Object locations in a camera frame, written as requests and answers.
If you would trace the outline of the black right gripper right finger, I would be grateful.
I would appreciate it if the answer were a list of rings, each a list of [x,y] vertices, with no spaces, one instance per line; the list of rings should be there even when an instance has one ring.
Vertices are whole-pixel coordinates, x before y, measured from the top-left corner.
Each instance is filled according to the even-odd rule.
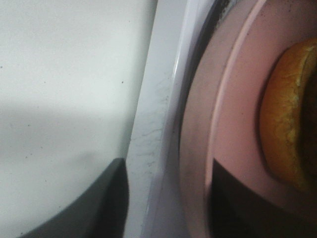
[[[213,238],[315,238],[317,227],[265,201],[217,161],[209,201]]]

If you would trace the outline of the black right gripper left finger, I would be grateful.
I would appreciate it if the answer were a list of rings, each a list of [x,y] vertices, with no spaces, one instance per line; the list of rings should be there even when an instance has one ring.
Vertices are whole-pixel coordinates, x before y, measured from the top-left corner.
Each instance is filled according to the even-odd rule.
[[[72,204],[25,238],[121,238],[129,204],[126,162],[114,159]]]

